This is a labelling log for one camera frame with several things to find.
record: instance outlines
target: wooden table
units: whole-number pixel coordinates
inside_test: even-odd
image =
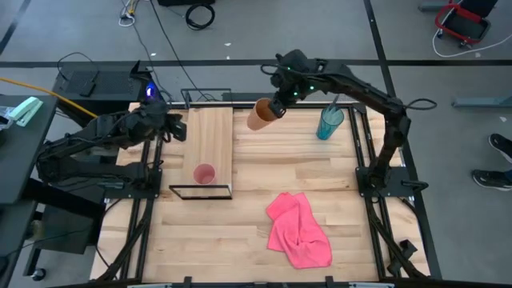
[[[331,139],[320,141],[314,135],[320,110],[288,110],[283,119],[256,132],[246,127],[248,113],[235,110],[233,115],[233,200],[183,201],[172,194],[167,187],[181,177],[184,149],[178,141],[164,146],[161,197],[154,205],[143,281],[182,282],[192,276],[194,282],[321,282],[327,275],[335,281],[377,280],[348,115]],[[368,115],[379,152],[383,118],[374,111]],[[358,127],[362,136],[360,119]],[[121,151],[118,164],[139,161],[141,151],[142,146]],[[392,164],[401,165],[398,154]],[[285,191],[306,193],[332,246],[331,267],[296,270],[284,253],[266,249],[272,223],[265,208]],[[411,261],[428,274],[416,217],[398,199],[386,201],[395,240],[412,241],[418,252]],[[108,262],[126,240],[131,206],[132,200],[123,200],[105,217],[98,248]],[[383,240],[381,245],[387,265]],[[136,254],[137,249],[129,275],[134,275]],[[96,257],[91,278],[105,269]]]

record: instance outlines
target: concrete floor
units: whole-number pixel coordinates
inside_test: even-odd
[[[23,0],[0,2],[0,37],[7,31]],[[388,60],[439,60],[432,51],[434,14],[422,14],[419,0],[373,0],[372,6]],[[146,60],[133,28],[118,26],[119,0],[37,0],[30,2],[1,62],[55,62],[80,51],[95,61]],[[192,31],[164,7],[158,13],[182,60],[268,59],[299,48],[309,58],[377,59],[363,1],[218,0],[211,28]],[[184,12],[185,7],[175,10]],[[501,0],[489,16],[493,26],[480,46],[510,34],[512,2]],[[154,17],[142,0],[137,28],[155,61],[175,60]],[[445,54],[460,52],[456,41],[437,40]],[[457,59],[511,59],[512,40],[476,55]],[[85,61],[73,57],[70,61]],[[354,73],[385,89],[379,66],[352,66]],[[179,98],[192,88],[179,67],[155,69],[164,87]],[[187,67],[199,87],[229,87],[237,92],[271,92],[268,77],[257,66]],[[424,192],[430,228],[444,279],[512,284],[512,193],[486,190],[473,183],[470,171],[509,169],[488,146],[487,136],[512,138],[511,110],[456,110],[454,97],[510,95],[511,66],[392,66],[397,96],[404,102],[431,98],[436,110],[411,111],[409,140],[418,174],[430,184]],[[0,76],[51,88],[56,68],[0,68]],[[0,83],[0,94],[38,94]],[[78,127],[55,116],[49,139]],[[88,280],[94,250],[84,255],[43,252],[39,266],[49,274],[43,282],[23,278],[28,250],[22,252],[10,287],[47,287]]]

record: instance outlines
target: pink cloth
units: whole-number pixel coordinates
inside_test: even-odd
[[[333,257],[329,240],[314,220],[304,193],[281,193],[266,213],[274,221],[268,249],[285,252],[297,269],[330,266]]]

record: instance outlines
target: teal tumbler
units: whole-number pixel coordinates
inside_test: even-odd
[[[320,140],[327,140],[336,131],[345,118],[343,112],[336,108],[329,106],[322,110],[320,115],[320,122],[317,128],[317,137]]]

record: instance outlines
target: orange cup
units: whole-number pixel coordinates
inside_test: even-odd
[[[261,98],[256,101],[256,104],[254,104],[247,118],[247,127],[249,127],[249,129],[253,131],[260,130],[277,119],[269,108],[271,101],[272,100],[269,98]]]

